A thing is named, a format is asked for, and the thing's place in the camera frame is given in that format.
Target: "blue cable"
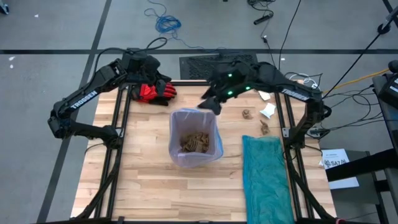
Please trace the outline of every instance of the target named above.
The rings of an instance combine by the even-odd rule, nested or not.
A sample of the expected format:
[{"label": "blue cable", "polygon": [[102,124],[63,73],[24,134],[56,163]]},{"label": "blue cable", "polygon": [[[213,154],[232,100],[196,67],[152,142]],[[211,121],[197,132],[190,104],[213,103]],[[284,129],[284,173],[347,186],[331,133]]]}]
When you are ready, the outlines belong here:
[{"label": "blue cable", "polygon": [[[158,13],[156,13],[156,10],[154,8],[148,8],[144,11],[144,15],[145,16],[155,16],[156,17],[156,24],[155,24],[155,29],[159,32],[159,36],[165,35],[165,34],[170,34],[171,37],[168,38],[167,40],[179,40],[181,41],[185,46],[187,46],[190,49],[202,49],[205,50],[204,47],[201,46],[190,46],[187,43],[185,43],[185,41],[183,39],[180,39],[178,37],[178,29],[181,28],[182,24],[181,21],[178,20],[176,17],[174,16],[167,16],[166,12],[167,12],[167,8],[165,5],[163,5],[162,3],[158,3],[158,2],[152,2],[151,0],[147,0],[149,3],[151,4],[156,4],[156,5],[160,5],[164,7],[164,12],[162,15],[158,15]],[[226,49],[225,47],[218,47],[214,50],[209,50],[207,51],[207,53],[211,53],[214,51],[217,51],[219,49]]]}]

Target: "gray concrete floor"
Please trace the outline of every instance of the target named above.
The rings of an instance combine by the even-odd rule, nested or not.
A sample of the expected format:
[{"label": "gray concrete floor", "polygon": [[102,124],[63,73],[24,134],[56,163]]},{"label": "gray concrete floor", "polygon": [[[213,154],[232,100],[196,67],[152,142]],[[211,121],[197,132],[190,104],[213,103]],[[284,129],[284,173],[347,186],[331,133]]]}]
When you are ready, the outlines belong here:
[{"label": "gray concrete floor", "polygon": [[[6,1],[11,9],[8,16],[0,15],[0,49],[91,49],[106,0],[30,0]],[[247,6],[244,0],[158,0],[168,7],[167,14],[181,20],[180,38],[190,45],[206,48],[263,49],[259,38],[265,24],[252,22],[262,12]],[[282,45],[287,26],[298,1],[277,0],[270,5],[275,16],[265,35],[271,48]],[[390,0],[392,6],[398,0]],[[155,18],[146,17],[144,9],[162,8],[147,1],[113,0],[99,49],[106,47],[145,47],[158,37]],[[376,27],[388,13],[381,0],[303,0],[294,20],[285,49],[362,49],[376,35]],[[372,49],[398,49],[398,29],[382,36]],[[186,49],[181,42],[171,40],[165,49]],[[104,55],[99,65],[118,55]],[[179,79],[178,58],[182,55],[155,55],[160,71]],[[259,61],[271,61],[270,55],[257,55]],[[324,73],[320,87],[329,89],[355,60],[357,55],[283,54],[283,72]],[[1,223],[33,223],[37,220],[50,176],[60,149],[48,126],[52,105],[78,88],[88,55],[4,55],[0,54],[0,220]],[[397,55],[365,55],[344,79],[353,80],[387,68]],[[338,91],[360,90],[371,84],[366,80]],[[326,100],[332,105],[341,98]],[[78,120],[91,123],[96,101],[80,110]],[[323,123],[338,126],[359,119],[367,108],[352,101],[333,110]],[[373,106],[371,114],[380,112]],[[65,159],[60,182],[47,221],[66,220],[70,216],[83,163],[87,140],[73,138]],[[360,128],[333,131],[321,141],[322,147],[345,148],[375,153],[389,149],[391,144],[384,123]],[[384,194],[391,223],[397,214],[389,194]],[[339,217],[350,218],[374,212],[374,206],[335,200]],[[376,222],[377,215],[356,221]]]}]

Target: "white cord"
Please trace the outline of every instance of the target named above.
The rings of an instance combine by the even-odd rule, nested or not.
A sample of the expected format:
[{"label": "white cord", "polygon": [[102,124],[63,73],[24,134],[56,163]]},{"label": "white cord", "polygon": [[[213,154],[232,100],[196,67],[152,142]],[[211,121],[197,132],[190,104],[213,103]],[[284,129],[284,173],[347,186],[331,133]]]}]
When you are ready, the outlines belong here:
[{"label": "white cord", "polygon": [[[296,76],[297,74],[293,74],[291,77],[289,77],[289,80],[291,80],[294,76]],[[321,90],[319,88],[319,85],[317,84],[317,82],[315,80],[313,80],[309,75],[304,74],[304,73],[299,73],[299,75],[305,76],[307,78],[304,78],[304,83],[308,83],[308,82],[312,82],[312,88],[318,88],[319,90]]]}]

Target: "wooden table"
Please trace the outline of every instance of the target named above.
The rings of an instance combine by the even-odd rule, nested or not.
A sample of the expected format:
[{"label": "wooden table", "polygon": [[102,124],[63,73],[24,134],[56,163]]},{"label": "wooden table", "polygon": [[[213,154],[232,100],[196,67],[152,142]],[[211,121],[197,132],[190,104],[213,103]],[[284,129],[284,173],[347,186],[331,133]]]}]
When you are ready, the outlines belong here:
[{"label": "wooden table", "polygon": [[[281,137],[279,117],[276,111],[271,119],[260,114],[259,111],[264,109],[266,102],[260,99],[257,92],[249,91],[239,95],[237,99],[225,103],[217,117],[224,156],[193,169],[178,167],[173,164],[168,152],[170,112],[196,107],[206,88],[178,86],[178,96],[168,107],[131,103],[113,219],[124,216],[126,220],[246,221],[242,135],[262,136],[262,119],[270,127],[270,136]],[[111,124],[116,94],[117,91],[112,91],[100,95],[94,125]],[[275,98],[272,97],[267,102],[275,105]],[[295,122],[298,123],[303,115],[304,103],[292,99],[291,104]],[[283,98],[282,107],[287,120]],[[244,109],[250,110],[254,117],[252,120],[242,117]],[[101,143],[101,140],[90,141],[88,146],[97,143]],[[319,147],[317,141],[312,139],[307,139],[306,144]],[[72,217],[82,212],[99,187],[105,150],[104,146],[97,146],[86,153]],[[302,157],[309,189],[326,211],[335,216],[326,173],[318,165],[320,152],[305,148],[302,149]],[[303,195],[301,190],[298,192],[302,213],[306,217]],[[105,195],[102,216],[105,214],[107,197]]]}]

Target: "plastic bag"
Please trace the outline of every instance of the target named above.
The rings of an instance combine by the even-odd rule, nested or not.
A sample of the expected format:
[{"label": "plastic bag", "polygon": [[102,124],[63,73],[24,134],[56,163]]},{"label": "plastic bag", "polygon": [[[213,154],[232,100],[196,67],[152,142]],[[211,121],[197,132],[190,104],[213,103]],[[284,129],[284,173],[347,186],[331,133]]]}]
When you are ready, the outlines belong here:
[{"label": "plastic bag", "polygon": [[[181,137],[197,132],[209,134],[207,152],[182,152]],[[171,113],[169,154],[174,163],[181,167],[196,167],[219,159],[223,153],[214,113],[193,109],[180,109]]]}]

